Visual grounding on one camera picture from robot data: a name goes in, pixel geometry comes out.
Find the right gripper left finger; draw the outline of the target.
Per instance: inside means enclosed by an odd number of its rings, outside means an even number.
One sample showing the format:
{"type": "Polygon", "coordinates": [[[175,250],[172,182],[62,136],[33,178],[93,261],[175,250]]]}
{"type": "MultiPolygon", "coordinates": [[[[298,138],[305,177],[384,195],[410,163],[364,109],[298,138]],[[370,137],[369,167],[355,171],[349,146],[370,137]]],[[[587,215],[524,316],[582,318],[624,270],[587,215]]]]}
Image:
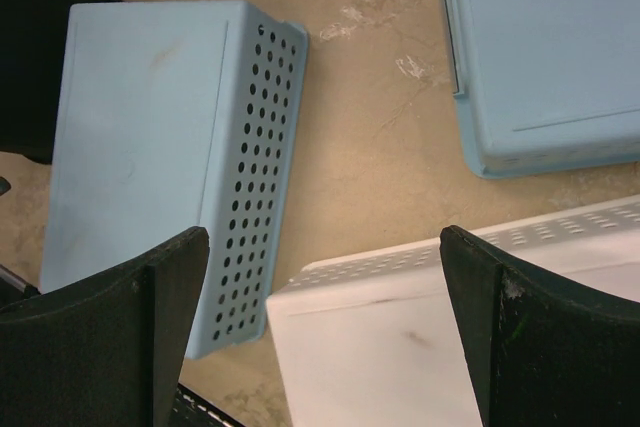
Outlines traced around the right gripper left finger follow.
{"type": "Polygon", "coordinates": [[[168,425],[208,257],[191,227],[48,293],[3,268],[2,425],[168,425]]]}

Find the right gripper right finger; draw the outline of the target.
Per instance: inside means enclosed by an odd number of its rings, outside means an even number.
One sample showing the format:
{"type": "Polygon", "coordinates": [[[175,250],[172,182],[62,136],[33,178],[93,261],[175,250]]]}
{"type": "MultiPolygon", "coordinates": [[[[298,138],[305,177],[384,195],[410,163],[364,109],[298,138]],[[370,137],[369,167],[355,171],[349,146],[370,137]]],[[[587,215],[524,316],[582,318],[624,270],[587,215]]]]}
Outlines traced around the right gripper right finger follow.
{"type": "Polygon", "coordinates": [[[639,305],[459,226],[440,258],[485,426],[636,426],[639,305]]]}

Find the white plastic basket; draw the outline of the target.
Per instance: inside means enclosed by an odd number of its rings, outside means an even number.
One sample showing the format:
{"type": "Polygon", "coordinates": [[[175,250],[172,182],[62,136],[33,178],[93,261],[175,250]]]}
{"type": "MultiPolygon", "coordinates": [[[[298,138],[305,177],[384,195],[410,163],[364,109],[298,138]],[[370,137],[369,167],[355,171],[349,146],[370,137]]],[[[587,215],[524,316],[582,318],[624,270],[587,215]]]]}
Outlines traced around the white plastic basket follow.
{"type": "MultiPolygon", "coordinates": [[[[637,197],[477,235],[590,287],[639,297],[637,197]]],[[[437,239],[311,263],[266,306],[293,425],[480,424],[437,239]]]]}

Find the small blue plastic basket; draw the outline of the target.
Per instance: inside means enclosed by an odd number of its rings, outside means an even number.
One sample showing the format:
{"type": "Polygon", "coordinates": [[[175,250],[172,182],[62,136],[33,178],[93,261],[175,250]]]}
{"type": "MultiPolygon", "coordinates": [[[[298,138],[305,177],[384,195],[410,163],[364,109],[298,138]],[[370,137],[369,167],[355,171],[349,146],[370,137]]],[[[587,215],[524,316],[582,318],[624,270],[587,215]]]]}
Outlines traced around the small blue plastic basket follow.
{"type": "Polygon", "coordinates": [[[70,10],[40,287],[191,227],[210,253],[186,354],[266,325],[309,47],[244,0],[70,10]]]}

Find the light blue plastic basket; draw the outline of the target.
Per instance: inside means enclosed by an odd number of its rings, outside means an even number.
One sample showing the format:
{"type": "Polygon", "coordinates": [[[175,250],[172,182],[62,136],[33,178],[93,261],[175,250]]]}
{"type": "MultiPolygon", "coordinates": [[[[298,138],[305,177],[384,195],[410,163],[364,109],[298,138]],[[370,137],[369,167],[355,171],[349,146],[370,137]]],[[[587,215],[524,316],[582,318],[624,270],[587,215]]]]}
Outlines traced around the light blue plastic basket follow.
{"type": "Polygon", "coordinates": [[[465,161],[500,179],[639,158],[639,0],[441,0],[465,161]]]}

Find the large black bucket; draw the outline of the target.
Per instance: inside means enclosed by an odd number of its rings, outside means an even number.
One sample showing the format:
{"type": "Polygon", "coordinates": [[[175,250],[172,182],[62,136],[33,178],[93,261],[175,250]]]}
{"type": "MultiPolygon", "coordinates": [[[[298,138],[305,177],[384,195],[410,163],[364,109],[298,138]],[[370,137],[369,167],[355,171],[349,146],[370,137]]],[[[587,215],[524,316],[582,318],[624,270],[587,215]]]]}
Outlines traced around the large black bucket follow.
{"type": "Polygon", "coordinates": [[[120,0],[1,0],[1,150],[52,161],[70,9],[120,0]]]}

